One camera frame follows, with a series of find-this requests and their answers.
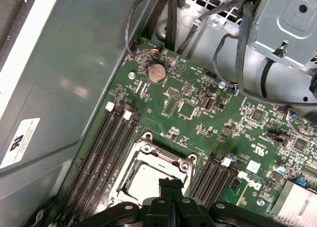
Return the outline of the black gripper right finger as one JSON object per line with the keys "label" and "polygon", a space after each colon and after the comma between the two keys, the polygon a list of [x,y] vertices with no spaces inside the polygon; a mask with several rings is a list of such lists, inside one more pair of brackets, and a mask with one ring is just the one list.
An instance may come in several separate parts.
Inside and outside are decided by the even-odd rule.
{"label": "black gripper right finger", "polygon": [[209,208],[183,196],[180,180],[171,181],[172,203],[176,205],[177,227],[282,227],[267,217],[226,202],[216,202]]}

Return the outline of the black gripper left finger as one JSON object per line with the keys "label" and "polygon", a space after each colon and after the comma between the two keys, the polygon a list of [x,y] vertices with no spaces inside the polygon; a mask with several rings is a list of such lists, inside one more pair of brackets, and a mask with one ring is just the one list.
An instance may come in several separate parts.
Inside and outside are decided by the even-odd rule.
{"label": "black gripper left finger", "polygon": [[73,224],[73,227],[168,227],[172,212],[169,179],[159,180],[159,197],[145,200],[142,207],[121,202]]}

